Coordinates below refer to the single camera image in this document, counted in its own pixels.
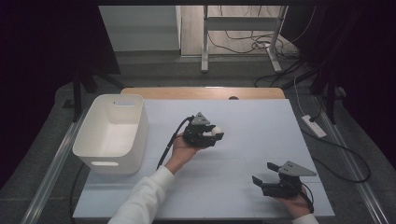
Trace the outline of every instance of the person's arm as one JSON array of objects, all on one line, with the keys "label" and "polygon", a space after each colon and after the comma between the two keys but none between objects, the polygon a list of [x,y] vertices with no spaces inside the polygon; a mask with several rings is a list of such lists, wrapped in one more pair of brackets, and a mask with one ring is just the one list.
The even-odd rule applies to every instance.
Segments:
[{"label": "person's arm", "polygon": [[190,147],[181,137],[177,137],[172,156],[165,166],[160,166],[154,175],[140,180],[108,223],[151,223],[165,200],[166,190],[175,181],[174,174],[200,149]]},{"label": "person's arm", "polygon": [[313,214],[311,214],[307,202],[301,195],[297,195],[296,197],[290,199],[276,199],[285,205],[290,215],[294,218],[294,220],[291,222],[292,224],[318,224],[317,219]]}]

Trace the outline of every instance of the white wall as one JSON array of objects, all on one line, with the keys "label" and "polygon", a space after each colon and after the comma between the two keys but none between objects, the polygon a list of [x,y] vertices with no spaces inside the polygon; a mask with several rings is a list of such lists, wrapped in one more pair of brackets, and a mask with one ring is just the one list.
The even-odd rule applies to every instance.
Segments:
[{"label": "white wall", "polygon": [[100,6],[114,51],[180,49],[180,6]]}]

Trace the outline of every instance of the power strip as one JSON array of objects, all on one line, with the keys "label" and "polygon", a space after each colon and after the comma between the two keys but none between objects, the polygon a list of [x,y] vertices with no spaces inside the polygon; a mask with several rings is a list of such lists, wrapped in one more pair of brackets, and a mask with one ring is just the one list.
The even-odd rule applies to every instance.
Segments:
[{"label": "power strip", "polygon": [[311,116],[305,115],[301,117],[301,119],[304,121],[306,126],[317,136],[317,137],[324,137],[326,136],[326,133],[318,126],[316,122],[311,122],[309,119],[311,119]]}]

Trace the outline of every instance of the white sleeve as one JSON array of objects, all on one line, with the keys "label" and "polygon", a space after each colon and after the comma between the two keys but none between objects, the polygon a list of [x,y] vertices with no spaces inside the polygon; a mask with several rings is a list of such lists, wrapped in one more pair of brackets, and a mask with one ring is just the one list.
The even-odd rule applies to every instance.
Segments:
[{"label": "white sleeve", "polygon": [[318,224],[317,219],[312,214],[305,215],[294,219],[292,224]]},{"label": "white sleeve", "polygon": [[125,203],[108,223],[151,223],[165,200],[166,190],[174,181],[174,175],[161,166],[152,176],[144,177],[132,188]]}]

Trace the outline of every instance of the white plastic bin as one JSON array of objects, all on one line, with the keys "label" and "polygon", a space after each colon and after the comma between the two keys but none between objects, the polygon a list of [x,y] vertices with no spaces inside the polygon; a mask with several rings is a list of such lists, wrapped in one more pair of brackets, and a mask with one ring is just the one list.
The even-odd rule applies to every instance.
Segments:
[{"label": "white plastic bin", "polygon": [[82,122],[73,153],[98,174],[133,174],[140,168],[148,131],[142,96],[100,95]]}]

